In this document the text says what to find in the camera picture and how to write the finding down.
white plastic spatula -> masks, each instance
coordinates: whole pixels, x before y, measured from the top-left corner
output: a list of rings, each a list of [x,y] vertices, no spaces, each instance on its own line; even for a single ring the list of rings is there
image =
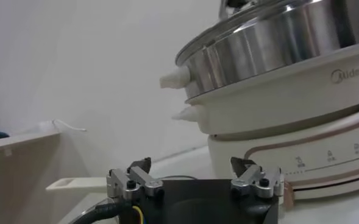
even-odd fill
[[[63,178],[46,188],[48,192],[73,191],[86,193],[106,193],[106,178]]]

white cable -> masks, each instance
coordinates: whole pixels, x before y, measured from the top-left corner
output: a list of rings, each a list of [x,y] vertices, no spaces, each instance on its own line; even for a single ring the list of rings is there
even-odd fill
[[[52,123],[56,126],[55,122],[58,122],[66,127],[68,127],[69,129],[75,130],[75,131],[87,131],[86,128],[76,128],[76,127],[72,127],[69,124],[67,124],[66,122],[63,122],[62,120],[59,119],[54,119],[52,120]]]

white shelf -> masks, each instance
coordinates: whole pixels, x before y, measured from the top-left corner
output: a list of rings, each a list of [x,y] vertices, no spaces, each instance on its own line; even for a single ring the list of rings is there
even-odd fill
[[[60,132],[57,127],[53,124],[53,121],[41,122],[27,131],[18,133],[16,135],[10,135],[8,138],[0,139],[0,150],[12,149],[14,146],[26,144],[28,142],[39,141],[50,136],[59,135]]]

yellow wire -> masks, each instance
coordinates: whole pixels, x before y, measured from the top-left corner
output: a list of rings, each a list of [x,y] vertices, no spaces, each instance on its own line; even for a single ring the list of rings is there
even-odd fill
[[[144,223],[144,214],[143,214],[143,212],[141,211],[141,209],[140,209],[139,207],[137,207],[137,206],[132,206],[132,208],[133,208],[134,210],[136,210],[136,211],[138,212],[138,214],[140,215],[140,224],[145,224],[145,223]]]

stainless steel pot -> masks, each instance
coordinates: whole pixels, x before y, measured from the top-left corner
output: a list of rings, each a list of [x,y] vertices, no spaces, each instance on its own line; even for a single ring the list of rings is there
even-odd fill
[[[359,44],[359,0],[243,2],[179,52],[189,98]]]

